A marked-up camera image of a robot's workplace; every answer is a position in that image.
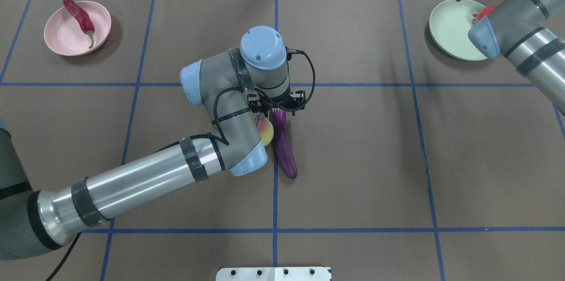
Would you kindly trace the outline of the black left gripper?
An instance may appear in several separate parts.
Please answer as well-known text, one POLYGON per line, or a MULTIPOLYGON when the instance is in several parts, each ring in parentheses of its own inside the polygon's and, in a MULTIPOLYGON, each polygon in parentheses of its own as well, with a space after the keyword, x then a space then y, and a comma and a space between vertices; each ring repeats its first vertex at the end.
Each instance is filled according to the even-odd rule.
POLYGON ((307 104, 307 96, 305 90, 297 92, 289 92, 279 101, 268 97, 263 91, 258 90, 258 94, 247 94, 247 104, 253 113, 261 113, 269 116, 270 112, 277 110, 290 112, 295 116, 296 112, 304 110, 307 104))

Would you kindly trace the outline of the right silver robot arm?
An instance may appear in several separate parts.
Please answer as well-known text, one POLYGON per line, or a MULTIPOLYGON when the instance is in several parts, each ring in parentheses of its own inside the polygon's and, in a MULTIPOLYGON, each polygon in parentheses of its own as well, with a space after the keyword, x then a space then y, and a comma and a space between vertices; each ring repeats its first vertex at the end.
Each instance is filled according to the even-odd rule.
POLYGON ((504 0, 468 32, 482 54, 506 58, 560 112, 565 109, 565 44, 543 23, 564 5, 565 0, 504 0))

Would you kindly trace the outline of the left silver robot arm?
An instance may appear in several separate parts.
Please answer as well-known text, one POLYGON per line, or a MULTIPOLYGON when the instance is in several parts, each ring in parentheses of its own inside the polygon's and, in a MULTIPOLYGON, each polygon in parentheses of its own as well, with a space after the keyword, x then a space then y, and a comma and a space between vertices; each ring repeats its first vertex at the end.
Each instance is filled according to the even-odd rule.
POLYGON ((86 229, 192 183, 230 170, 242 176, 263 167, 266 148, 255 112, 303 110, 310 96, 290 90, 288 62, 299 49, 285 46, 270 26, 243 34, 238 48, 199 60, 180 72, 182 90, 203 106, 212 131, 182 138, 149 156, 85 177, 57 191, 34 191, 1 126, 1 259, 56 251, 86 229))

